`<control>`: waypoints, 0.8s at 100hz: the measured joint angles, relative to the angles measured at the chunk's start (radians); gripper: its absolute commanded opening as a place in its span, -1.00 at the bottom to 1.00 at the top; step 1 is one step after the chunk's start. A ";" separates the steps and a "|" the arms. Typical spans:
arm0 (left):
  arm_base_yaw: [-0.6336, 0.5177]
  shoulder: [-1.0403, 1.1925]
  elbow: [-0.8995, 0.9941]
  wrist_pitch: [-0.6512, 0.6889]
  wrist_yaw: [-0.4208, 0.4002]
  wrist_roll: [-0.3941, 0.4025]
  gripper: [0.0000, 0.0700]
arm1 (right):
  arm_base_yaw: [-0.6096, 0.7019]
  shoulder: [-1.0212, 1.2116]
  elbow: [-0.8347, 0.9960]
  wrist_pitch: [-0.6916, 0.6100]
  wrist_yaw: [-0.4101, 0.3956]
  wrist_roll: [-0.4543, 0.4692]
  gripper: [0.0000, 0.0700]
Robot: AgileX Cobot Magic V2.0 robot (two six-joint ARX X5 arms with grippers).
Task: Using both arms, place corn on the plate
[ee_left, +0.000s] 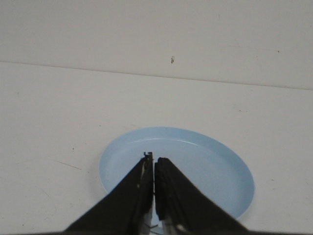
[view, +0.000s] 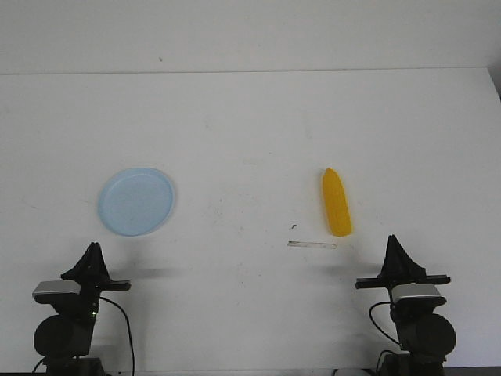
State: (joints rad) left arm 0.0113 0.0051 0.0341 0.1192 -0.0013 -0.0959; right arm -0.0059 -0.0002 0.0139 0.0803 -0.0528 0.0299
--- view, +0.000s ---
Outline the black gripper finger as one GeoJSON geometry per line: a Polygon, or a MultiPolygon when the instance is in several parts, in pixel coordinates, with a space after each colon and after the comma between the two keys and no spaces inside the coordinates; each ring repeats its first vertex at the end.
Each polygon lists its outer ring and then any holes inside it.
{"type": "Polygon", "coordinates": [[[395,235],[390,235],[387,240],[380,277],[384,279],[423,279],[425,276],[425,268],[410,258],[395,235]]]}
{"type": "Polygon", "coordinates": [[[75,266],[61,274],[61,279],[75,282],[111,282],[100,244],[92,242],[75,266]]]}

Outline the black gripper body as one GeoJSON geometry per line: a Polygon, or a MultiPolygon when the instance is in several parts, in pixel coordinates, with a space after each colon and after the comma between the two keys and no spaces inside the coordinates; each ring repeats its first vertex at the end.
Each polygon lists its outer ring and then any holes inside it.
{"type": "MultiPolygon", "coordinates": [[[[431,275],[428,277],[424,277],[423,279],[408,279],[408,280],[389,280],[384,278],[358,278],[355,282],[356,289],[374,289],[374,288],[386,288],[388,290],[388,294],[391,301],[391,289],[395,286],[401,284],[434,284],[435,287],[439,285],[446,285],[450,283],[450,277],[447,275],[431,275]]],[[[426,307],[434,309],[439,306],[437,302],[434,301],[425,301],[425,300],[408,300],[399,302],[398,304],[391,304],[395,307],[426,307]]]]}
{"type": "Polygon", "coordinates": [[[102,283],[87,282],[81,284],[79,297],[85,310],[89,313],[99,311],[99,299],[103,292],[109,291],[129,291],[131,282],[129,280],[107,280],[102,283]]]}

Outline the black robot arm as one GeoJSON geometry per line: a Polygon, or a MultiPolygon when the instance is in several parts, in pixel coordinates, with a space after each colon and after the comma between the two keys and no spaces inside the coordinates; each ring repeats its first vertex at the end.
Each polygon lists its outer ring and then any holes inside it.
{"type": "Polygon", "coordinates": [[[434,312],[447,300],[438,291],[438,285],[451,282],[445,274],[429,275],[414,262],[395,235],[387,239],[383,265],[377,277],[358,278],[357,289],[385,288],[389,299],[369,308],[369,319],[374,322],[373,310],[389,306],[390,318],[397,337],[392,338],[377,325],[387,339],[400,351],[383,350],[372,375],[443,375],[446,356],[456,346],[456,332],[452,324],[434,312]]]}
{"type": "Polygon", "coordinates": [[[128,280],[113,280],[99,243],[92,242],[71,269],[58,280],[40,282],[32,293],[35,302],[50,305],[55,314],[44,319],[34,333],[34,349],[42,356],[46,375],[106,375],[102,360],[90,357],[92,336],[101,302],[113,302],[104,292],[128,291],[128,280]]]}

